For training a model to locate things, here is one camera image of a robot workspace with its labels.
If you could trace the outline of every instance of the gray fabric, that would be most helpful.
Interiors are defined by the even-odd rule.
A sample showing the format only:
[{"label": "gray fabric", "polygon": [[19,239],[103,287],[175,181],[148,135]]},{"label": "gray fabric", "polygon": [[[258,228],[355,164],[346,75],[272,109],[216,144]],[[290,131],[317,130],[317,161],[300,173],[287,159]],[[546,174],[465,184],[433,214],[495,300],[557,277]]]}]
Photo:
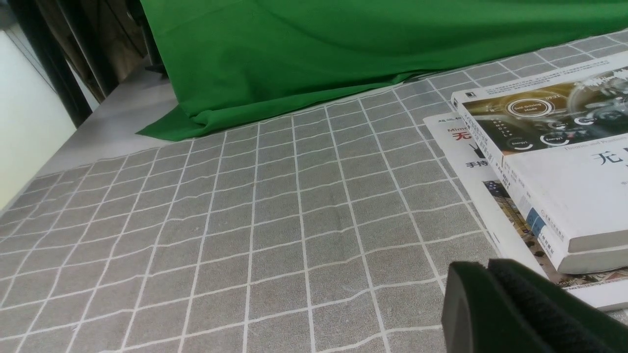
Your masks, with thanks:
[{"label": "gray fabric", "polygon": [[0,219],[0,351],[444,352],[448,264],[495,252],[423,118],[450,112],[455,90],[627,41],[582,40],[38,178]]}]

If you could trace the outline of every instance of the book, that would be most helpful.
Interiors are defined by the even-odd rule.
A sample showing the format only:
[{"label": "book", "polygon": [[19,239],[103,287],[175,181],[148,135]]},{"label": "book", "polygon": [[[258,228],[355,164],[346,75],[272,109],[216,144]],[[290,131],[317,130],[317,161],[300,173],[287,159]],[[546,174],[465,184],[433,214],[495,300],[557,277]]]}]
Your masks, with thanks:
[{"label": "book", "polygon": [[[556,252],[628,246],[628,53],[506,84],[452,104],[533,232]],[[578,271],[589,271],[590,255]],[[607,259],[606,269],[628,265]]]},{"label": "book", "polygon": [[590,274],[556,270],[555,254],[549,254],[531,232],[458,114],[428,117],[425,124],[458,175],[501,257],[519,261],[596,308],[628,307],[628,268]]}]

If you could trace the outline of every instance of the green screen backdrop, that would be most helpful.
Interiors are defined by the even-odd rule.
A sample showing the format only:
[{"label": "green screen backdrop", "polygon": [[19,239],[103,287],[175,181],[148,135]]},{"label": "green screen backdrop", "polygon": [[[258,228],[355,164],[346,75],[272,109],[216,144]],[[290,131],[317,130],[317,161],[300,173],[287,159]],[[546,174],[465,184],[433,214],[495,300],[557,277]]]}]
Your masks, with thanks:
[{"label": "green screen backdrop", "polygon": [[626,0],[143,0],[179,141],[628,27]]}]

